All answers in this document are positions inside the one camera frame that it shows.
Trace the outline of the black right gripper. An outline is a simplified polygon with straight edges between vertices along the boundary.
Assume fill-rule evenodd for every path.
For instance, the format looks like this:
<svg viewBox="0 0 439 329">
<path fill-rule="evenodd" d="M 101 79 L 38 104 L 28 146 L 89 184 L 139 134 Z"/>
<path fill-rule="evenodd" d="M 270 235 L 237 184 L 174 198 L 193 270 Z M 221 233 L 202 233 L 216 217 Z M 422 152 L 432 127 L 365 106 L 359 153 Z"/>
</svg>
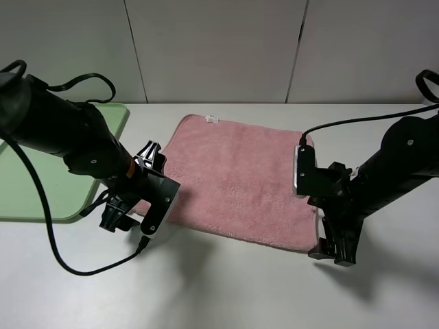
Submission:
<svg viewBox="0 0 439 329">
<path fill-rule="evenodd" d="M 339 162 L 326 169 L 312 169 L 308 204 L 322 211 L 325 233 L 308 251 L 312 259 L 335 259 L 339 266 L 356 264 L 361 229 L 370 211 L 362 208 L 358 196 L 349 187 L 352 172 Z"/>
</svg>

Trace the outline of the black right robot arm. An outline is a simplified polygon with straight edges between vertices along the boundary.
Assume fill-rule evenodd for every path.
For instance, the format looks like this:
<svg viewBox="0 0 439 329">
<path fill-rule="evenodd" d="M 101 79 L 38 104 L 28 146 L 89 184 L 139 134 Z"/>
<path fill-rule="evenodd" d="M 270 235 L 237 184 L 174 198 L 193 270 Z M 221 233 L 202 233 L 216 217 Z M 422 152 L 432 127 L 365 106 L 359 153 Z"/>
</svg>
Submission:
<svg viewBox="0 0 439 329">
<path fill-rule="evenodd" d="M 356 169 L 339 162 L 318 168 L 308 145 L 298 152 L 297 170 L 298 193 L 323 211 L 325 236 L 308 256 L 352 266 L 364 220 L 438 177 L 438 116 L 403 117 L 387 130 L 379 150 Z"/>
</svg>

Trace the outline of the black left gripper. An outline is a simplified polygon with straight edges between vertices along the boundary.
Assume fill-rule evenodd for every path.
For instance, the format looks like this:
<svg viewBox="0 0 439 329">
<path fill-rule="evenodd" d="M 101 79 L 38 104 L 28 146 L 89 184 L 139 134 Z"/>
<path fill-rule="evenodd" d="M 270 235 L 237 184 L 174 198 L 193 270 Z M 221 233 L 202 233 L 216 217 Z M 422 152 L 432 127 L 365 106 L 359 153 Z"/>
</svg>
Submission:
<svg viewBox="0 0 439 329">
<path fill-rule="evenodd" d="M 155 196 L 153 180 L 164 178 L 167 158 L 161 145 L 148 141 L 136 156 L 127 152 L 104 152 L 101 157 L 102 182 L 107 187 L 102 198 L 105 209 L 99 224 L 109 232 L 127 232 L 140 222 L 128 213 L 141 201 Z"/>
</svg>

